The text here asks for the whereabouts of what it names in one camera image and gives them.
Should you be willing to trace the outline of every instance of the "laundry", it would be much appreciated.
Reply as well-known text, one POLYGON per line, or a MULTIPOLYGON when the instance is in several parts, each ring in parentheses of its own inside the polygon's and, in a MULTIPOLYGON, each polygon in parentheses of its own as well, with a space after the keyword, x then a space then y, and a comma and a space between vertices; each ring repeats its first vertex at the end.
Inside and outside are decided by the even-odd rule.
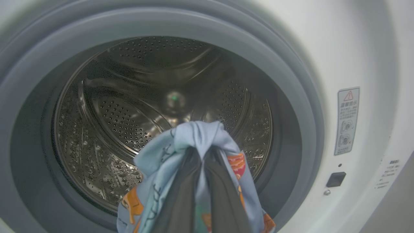
MULTIPOLYGON (((254 181, 246 166, 246 156, 240 151, 220 122, 191 121, 180 124, 154 138, 134 158, 143 174, 142 183, 130 190, 119 203, 117 229, 119 233, 150 233, 175 179, 177 170, 189 147, 205 155, 211 147, 218 148, 237 197, 240 199, 253 233, 275 232, 273 220, 262 209, 254 181)), ((206 173, 201 169, 195 190, 195 231, 212 231, 212 210, 206 173)))

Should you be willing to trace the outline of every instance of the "front-loading washing machine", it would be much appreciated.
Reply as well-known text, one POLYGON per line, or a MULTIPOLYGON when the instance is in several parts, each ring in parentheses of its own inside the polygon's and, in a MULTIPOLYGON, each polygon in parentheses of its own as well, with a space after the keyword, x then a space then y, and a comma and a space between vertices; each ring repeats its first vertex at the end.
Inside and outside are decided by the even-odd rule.
POLYGON ((134 156, 202 120, 278 231, 358 232, 413 151, 408 4, 2 2, 2 227, 116 231, 134 156))

